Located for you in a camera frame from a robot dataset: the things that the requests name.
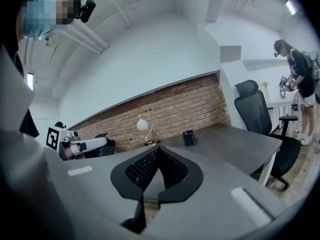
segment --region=brick wall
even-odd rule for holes
[[[139,114],[146,114],[142,118],[149,124],[148,131],[138,131]],[[72,130],[82,140],[108,133],[107,137],[116,142],[116,153],[120,153],[144,143],[152,124],[149,136],[161,140],[181,135],[183,130],[197,130],[216,123],[229,125],[231,120],[219,80],[216,74],[211,74],[118,105]]]

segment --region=white robotic arm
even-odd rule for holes
[[[76,131],[60,127],[49,127],[46,147],[58,152],[62,160],[84,158],[84,153],[93,151],[108,143],[107,137],[81,140]]]
[[[89,152],[98,149],[107,144],[107,138],[93,138],[86,140],[78,140],[70,142],[71,152],[74,156],[80,155],[85,152]]]

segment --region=vase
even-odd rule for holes
[[[268,87],[266,87],[266,86],[263,87],[263,94],[264,94],[265,101],[266,102],[270,101]]]

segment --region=chair seat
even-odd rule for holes
[[[298,139],[270,134],[272,138],[282,140],[280,150],[276,153],[271,175],[281,177],[286,174],[294,165],[301,148],[301,142]]]

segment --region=ceiling beam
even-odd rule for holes
[[[124,11],[121,9],[121,7],[119,6],[119,4],[117,3],[116,0],[112,0],[112,2],[114,3],[115,7],[118,9],[119,13],[122,15],[122,17],[124,18],[125,22],[128,24],[129,28],[132,27],[131,23],[129,22],[127,16],[125,15]]]
[[[223,0],[209,0],[209,6],[206,13],[206,22],[214,23],[217,21],[219,11]]]
[[[95,48],[91,47],[90,45],[86,44],[85,42],[78,40],[78,39],[75,38],[73,35],[67,33],[66,31],[64,31],[64,30],[62,30],[62,29],[60,29],[59,32],[62,33],[62,34],[64,34],[64,35],[67,36],[68,38],[71,38],[72,40],[76,41],[77,43],[79,43],[79,44],[87,47],[88,49],[94,51],[94,52],[97,53],[97,54],[101,54],[101,53],[102,53],[102,52],[96,50]]]
[[[78,35],[79,37],[81,37],[83,40],[87,41],[90,45],[92,45],[95,49],[97,49],[99,52],[102,53],[103,49],[101,49],[94,41],[92,41],[89,37],[87,37],[85,34],[83,34],[82,32],[80,32],[78,29],[76,29],[74,26],[72,25],[67,25],[67,28],[69,30],[71,30],[72,32],[74,32],[76,35]]]
[[[75,19],[72,24],[78,25],[84,31],[86,31],[92,38],[94,38],[99,44],[101,44],[105,49],[109,47],[105,41],[103,41],[100,36],[98,36],[90,27],[84,24],[81,20]]]

